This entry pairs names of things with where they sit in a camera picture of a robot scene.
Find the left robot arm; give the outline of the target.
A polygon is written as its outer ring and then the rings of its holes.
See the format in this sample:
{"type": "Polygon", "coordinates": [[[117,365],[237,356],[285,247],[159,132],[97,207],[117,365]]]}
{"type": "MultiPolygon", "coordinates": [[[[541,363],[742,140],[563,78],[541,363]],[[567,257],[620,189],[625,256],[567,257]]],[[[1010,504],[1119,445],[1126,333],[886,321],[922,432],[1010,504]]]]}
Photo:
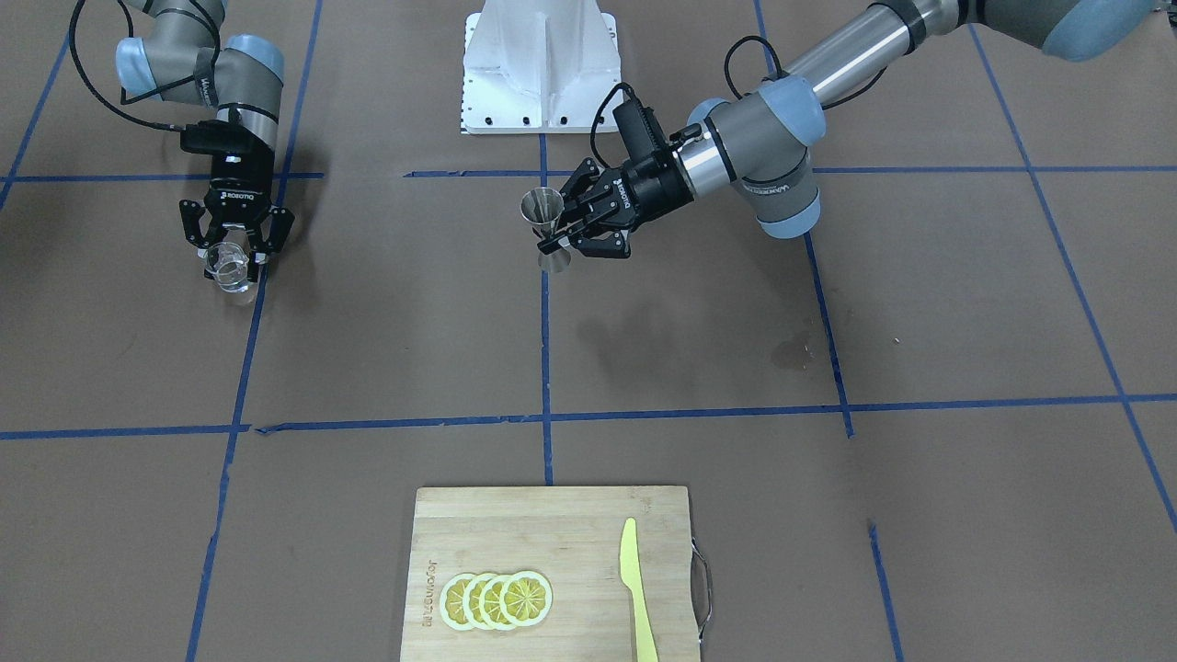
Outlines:
{"type": "Polygon", "coordinates": [[[931,35],[979,24],[1065,62],[1088,62],[1124,40],[1151,1],[875,1],[794,62],[771,59],[751,92],[706,99],[666,134],[633,88],[613,115],[627,151],[609,166],[590,155],[560,188],[558,214],[536,221],[541,256],[627,258],[644,223],[734,188],[762,231],[792,239],[822,214],[812,147],[827,134],[827,110],[856,99],[931,35]]]}

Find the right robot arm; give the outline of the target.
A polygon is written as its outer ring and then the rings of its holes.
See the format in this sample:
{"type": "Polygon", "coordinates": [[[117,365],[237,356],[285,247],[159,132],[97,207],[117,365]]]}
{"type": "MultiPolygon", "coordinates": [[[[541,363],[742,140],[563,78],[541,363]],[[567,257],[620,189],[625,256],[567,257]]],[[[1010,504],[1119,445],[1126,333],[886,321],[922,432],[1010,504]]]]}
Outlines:
{"type": "Polygon", "coordinates": [[[115,49],[124,104],[145,99],[214,110],[214,119],[181,127],[188,154],[211,157],[210,191],[201,201],[182,200],[186,239],[200,252],[244,232],[250,280],[282,249],[294,216],[270,199],[285,60],[270,41],[250,34],[220,34],[224,1],[131,1],[154,20],[146,37],[129,35],[115,49]]]}

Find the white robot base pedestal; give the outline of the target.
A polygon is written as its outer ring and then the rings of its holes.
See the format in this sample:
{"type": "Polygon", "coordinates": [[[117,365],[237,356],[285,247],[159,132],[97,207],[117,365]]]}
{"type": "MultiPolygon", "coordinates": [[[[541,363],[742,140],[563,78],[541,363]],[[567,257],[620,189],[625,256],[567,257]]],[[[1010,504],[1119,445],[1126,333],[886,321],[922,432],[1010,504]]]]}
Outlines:
{"type": "Polygon", "coordinates": [[[616,131],[616,16],[596,1],[486,1],[465,20],[460,130],[470,135],[616,131]]]}

